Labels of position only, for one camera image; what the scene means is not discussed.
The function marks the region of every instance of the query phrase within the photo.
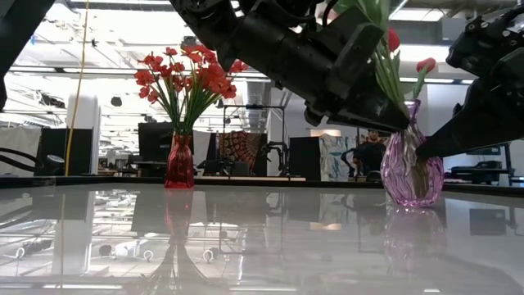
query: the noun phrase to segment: vase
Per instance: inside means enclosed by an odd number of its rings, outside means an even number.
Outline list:
[[[382,159],[381,177],[390,197],[401,206],[428,207],[435,203],[444,185],[442,159],[417,158],[415,153],[426,138],[417,125],[420,101],[407,101],[409,125],[392,134]]]
[[[165,170],[165,188],[192,188],[195,186],[193,155],[189,148],[191,135],[174,135],[171,153]]]

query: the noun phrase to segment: red tulip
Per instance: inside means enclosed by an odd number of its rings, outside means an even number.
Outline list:
[[[417,72],[420,73],[420,71],[427,66],[427,73],[431,72],[436,67],[436,60],[433,57],[427,58],[423,61],[419,61],[417,64]]]
[[[167,48],[165,48],[165,52],[164,52],[164,54],[165,54],[166,56],[172,57],[172,56],[177,55],[177,51],[176,51],[174,48],[169,48],[169,47],[167,47]]]
[[[399,38],[399,35],[391,28],[388,33],[389,33],[388,34],[389,49],[390,49],[390,52],[394,52],[395,50],[397,50],[400,47],[400,38]]]

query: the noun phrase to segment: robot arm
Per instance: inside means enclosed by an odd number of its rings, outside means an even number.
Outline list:
[[[170,0],[200,41],[228,69],[236,59],[305,100],[306,120],[395,132],[408,119],[377,85],[368,63],[384,32],[352,7],[316,28],[317,0]],[[300,33],[290,28],[307,24]]]
[[[447,157],[524,137],[524,32],[508,27],[524,6],[493,22],[481,16],[449,49],[451,66],[476,76],[462,109],[421,145],[421,157]]]

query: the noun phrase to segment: cable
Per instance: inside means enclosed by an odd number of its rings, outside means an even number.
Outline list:
[[[335,7],[335,5],[338,3],[338,0],[331,0],[327,6],[326,10],[324,10],[324,15],[322,16],[322,27],[328,26],[328,16],[329,12]]]
[[[88,12],[89,12],[89,0],[85,3],[85,21],[84,21],[84,40],[82,42],[82,61],[80,63],[80,76],[79,76],[79,85],[76,89],[76,98],[75,98],[75,108],[73,110],[73,119],[71,120],[71,131],[69,132],[69,137],[67,139],[67,149],[65,150],[65,176],[69,176],[69,164],[70,164],[70,152],[71,152],[71,142],[73,139],[73,132],[75,131],[75,120],[76,120],[76,111],[79,107],[79,98],[80,98],[80,87],[82,85],[82,77],[84,76],[84,67],[85,67],[85,41],[88,35]]]

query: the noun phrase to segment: computer monitor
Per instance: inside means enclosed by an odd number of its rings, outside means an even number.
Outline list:
[[[173,141],[173,125],[164,123],[138,124],[138,149],[144,161],[167,161]],[[189,143],[191,153],[193,141]]]

